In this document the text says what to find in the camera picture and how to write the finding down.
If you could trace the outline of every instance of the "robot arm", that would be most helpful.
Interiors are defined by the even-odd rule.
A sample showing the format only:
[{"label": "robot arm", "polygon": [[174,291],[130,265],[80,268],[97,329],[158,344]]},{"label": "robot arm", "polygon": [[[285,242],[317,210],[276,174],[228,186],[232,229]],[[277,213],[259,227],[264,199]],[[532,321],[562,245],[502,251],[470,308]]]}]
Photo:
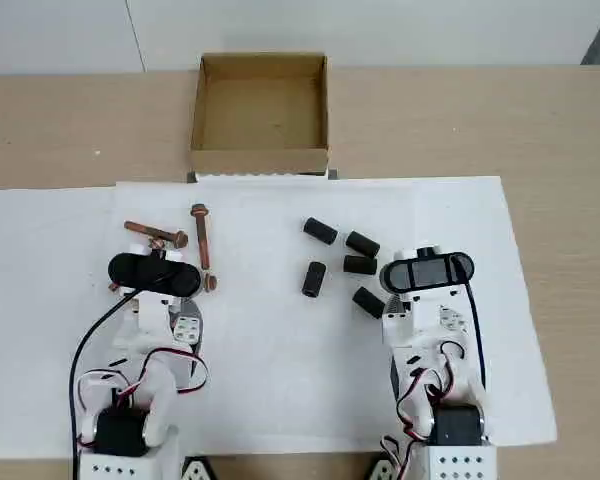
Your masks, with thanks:
[{"label": "robot arm", "polygon": [[[114,258],[109,268],[115,283],[122,283],[116,281],[120,278],[127,282],[122,283],[120,295],[136,288],[132,283],[145,265],[159,272],[144,272],[147,278],[173,279],[153,290],[145,288],[130,302],[113,340],[111,361],[76,382],[84,411],[78,437],[83,447],[81,480],[101,478],[103,471],[179,479],[184,457],[171,412],[178,394],[200,389],[208,375],[197,355],[202,317],[190,298],[200,290],[199,272],[187,264],[178,266],[182,256],[175,251],[147,251],[136,245],[128,255]],[[149,262],[143,264],[143,257]],[[129,272],[136,277],[129,280]]]},{"label": "robot arm", "polygon": [[383,341],[392,352],[396,414],[405,434],[400,441],[385,436],[381,444],[398,480],[496,478],[473,270],[466,254],[424,248],[412,258],[398,253],[380,274],[393,295],[382,315]]}]

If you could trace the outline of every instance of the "open cardboard box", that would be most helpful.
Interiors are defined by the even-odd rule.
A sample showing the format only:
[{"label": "open cardboard box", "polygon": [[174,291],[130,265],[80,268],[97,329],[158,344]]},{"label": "open cardboard box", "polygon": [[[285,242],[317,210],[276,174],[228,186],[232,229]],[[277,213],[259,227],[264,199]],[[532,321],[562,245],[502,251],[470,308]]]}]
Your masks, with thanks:
[{"label": "open cardboard box", "polygon": [[328,145],[324,55],[203,55],[191,135],[195,173],[324,174]]}]

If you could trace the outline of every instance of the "bolt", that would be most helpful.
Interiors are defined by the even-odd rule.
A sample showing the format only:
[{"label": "bolt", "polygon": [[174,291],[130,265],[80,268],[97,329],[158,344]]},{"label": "bolt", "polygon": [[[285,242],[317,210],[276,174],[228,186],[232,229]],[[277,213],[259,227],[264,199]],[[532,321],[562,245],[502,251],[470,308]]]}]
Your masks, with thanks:
[{"label": "bolt", "polygon": [[204,219],[208,214],[209,210],[202,203],[196,203],[191,207],[191,216],[196,219],[200,264],[202,265],[203,270],[209,270],[211,267],[211,262],[209,261],[209,244],[207,242],[207,225]]},{"label": "bolt", "polygon": [[189,243],[189,237],[182,230],[178,230],[176,233],[170,233],[165,232],[164,230],[147,227],[146,225],[129,221],[124,222],[124,228],[131,230],[132,232],[149,235],[150,237],[161,238],[162,240],[173,243],[173,246],[176,248],[186,247]]},{"label": "bolt", "polygon": [[204,291],[213,292],[218,287],[218,279],[209,272],[204,274]]}]

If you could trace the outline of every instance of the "screw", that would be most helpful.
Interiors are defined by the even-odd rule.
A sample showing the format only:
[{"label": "screw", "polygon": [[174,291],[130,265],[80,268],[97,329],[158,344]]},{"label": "screw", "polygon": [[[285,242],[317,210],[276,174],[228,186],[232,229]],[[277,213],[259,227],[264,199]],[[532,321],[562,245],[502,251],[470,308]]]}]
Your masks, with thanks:
[{"label": "screw", "polygon": [[196,231],[198,232],[198,248],[200,249],[200,264],[203,270],[209,270],[211,263],[209,261],[209,244],[207,242],[207,225],[204,217],[209,214],[209,210],[202,203],[196,203],[191,207],[191,216],[196,219]]},{"label": "screw", "polygon": [[146,225],[129,221],[124,222],[124,228],[131,230],[132,232],[149,235],[150,237],[161,238],[162,240],[173,243],[173,246],[176,248],[186,247],[189,243],[189,237],[182,230],[178,230],[176,233],[170,233],[165,232],[164,230],[147,227]]}]

